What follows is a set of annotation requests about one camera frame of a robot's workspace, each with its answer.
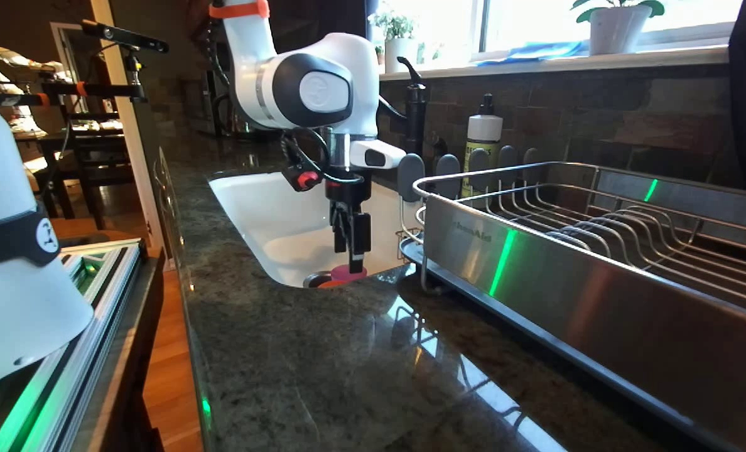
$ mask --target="potted plant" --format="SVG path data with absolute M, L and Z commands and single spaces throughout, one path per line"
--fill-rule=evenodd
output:
M 589 5 L 591 0 L 576 0 L 574 10 Z M 591 55 L 615 55 L 628 52 L 645 19 L 664 13 L 664 0 L 606 0 L 604 8 L 583 10 L 576 23 L 591 23 Z
M 374 24 L 384 31 L 384 72 L 406 70 L 397 62 L 397 55 L 412 58 L 416 52 L 416 23 L 408 14 L 383 13 L 374 14 Z

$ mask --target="red object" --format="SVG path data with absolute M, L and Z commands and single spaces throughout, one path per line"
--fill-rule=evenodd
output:
M 78 94 L 88 94 L 88 87 L 87 87 L 84 79 L 75 82 L 75 92 L 78 92 Z
M 260 16 L 271 14 L 269 0 L 254 0 L 254 1 L 246 1 L 246 5 L 225 5 L 225 8 L 208 5 L 208 13 L 212 13 L 212 16 L 218 16 L 218 19 L 246 16 L 246 14 L 260 14 Z
M 39 92 L 41 94 L 41 104 L 51 104 L 51 98 L 48 98 L 48 92 Z
M 320 172 L 316 171 L 303 171 L 300 175 L 298 175 L 298 186 L 303 188 L 303 191 L 308 191 L 308 188 L 311 188 L 311 186 L 316 186 L 320 182 Z
M 344 265 L 333 269 L 330 278 L 324 278 L 324 281 L 315 283 L 315 286 L 316 288 L 340 288 L 340 286 L 346 286 L 346 283 L 355 283 L 355 281 L 363 281 L 363 278 L 367 278 L 367 269 L 353 272 L 349 262 L 344 262 Z

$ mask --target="green led strip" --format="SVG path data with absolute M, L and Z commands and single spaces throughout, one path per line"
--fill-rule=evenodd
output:
M 648 182 L 648 191 L 645 191 L 645 196 L 644 196 L 644 203 L 648 203 L 648 201 L 657 196 L 657 191 L 658 191 L 658 178 L 654 178 L 654 181 Z
M 488 295 L 492 295 L 492 299 L 495 299 L 495 294 L 497 294 L 497 288 L 503 283 L 503 275 L 509 270 L 509 260 L 511 260 L 511 255 L 515 251 L 515 242 L 517 242 L 517 234 L 515 234 L 515 229 L 511 229 L 505 234 L 505 240 L 503 240 L 503 249 L 501 249 L 501 255 L 497 255 L 497 269 L 495 269 L 492 283 L 488 288 Z
M 205 426 L 212 429 L 215 426 L 215 404 L 207 397 L 202 397 L 198 404 L 202 404 Z

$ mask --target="chair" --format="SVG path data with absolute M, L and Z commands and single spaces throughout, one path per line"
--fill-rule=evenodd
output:
M 87 104 L 81 113 L 78 113 L 81 108 L 78 99 L 66 99 L 61 104 L 63 123 L 66 123 L 63 144 L 59 151 L 59 158 L 54 158 L 55 147 L 43 147 L 43 156 L 51 163 L 36 178 L 39 178 L 46 211 L 51 215 L 59 212 L 54 203 L 54 197 L 63 191 L 63 186 L 59 182 L 78 181 L 97 226 L 105 229 L 102 188 L 133 182 L 133 171 L 128 163 L 128 151 L 123 141 L 123 128 L 119 123 L 119 113 L 104 111 L 102 104 L 104 102 L 97 102 L 94 98 L 87 98 Z

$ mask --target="white sink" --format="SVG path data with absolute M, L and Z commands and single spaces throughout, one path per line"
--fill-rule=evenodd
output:
M 311 275 L 346 262 L 346 254 L 333 249 L 324 186 L 295 191 L 282 172 L 254 172 L 215 178 L 212 191 L 275 281 L 308 286 Z M 402 265 L 402 201 L 397 191 L 373 182 L 373 197 L 363 207 L 373 215 L 373 251 L 365 254 L 367 272 Z

